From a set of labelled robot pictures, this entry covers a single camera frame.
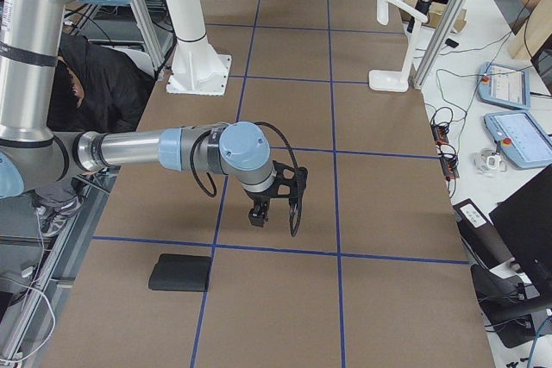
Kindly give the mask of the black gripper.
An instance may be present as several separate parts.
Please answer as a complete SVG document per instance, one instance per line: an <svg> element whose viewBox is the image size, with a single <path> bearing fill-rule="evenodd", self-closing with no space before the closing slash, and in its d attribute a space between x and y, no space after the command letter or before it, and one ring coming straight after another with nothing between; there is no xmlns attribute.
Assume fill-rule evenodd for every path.
<svg viewBox="0 0 552 368"><path fill-rule="evenodd" d="M255 227L263 227L268 222L271 197L259 193L248 193L248 196L253 202L253 207L248 213L250 224Z"/></svg>

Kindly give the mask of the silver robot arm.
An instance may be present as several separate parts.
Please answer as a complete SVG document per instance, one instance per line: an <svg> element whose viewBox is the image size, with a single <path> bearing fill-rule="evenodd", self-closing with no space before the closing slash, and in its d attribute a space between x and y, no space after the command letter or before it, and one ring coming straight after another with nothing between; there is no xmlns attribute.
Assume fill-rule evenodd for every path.
<svg viewBox="0 0 552 368"><path fill-rule="evenodd" d="M47 127L63 13L77 0L4 0L1 20L1 194L17 196L81 172L157 162L179 172L236 177L262 226L277 194L275 163L251 122L126 134L54 132ZM132 0L78 0L124 5Z"/></svg>

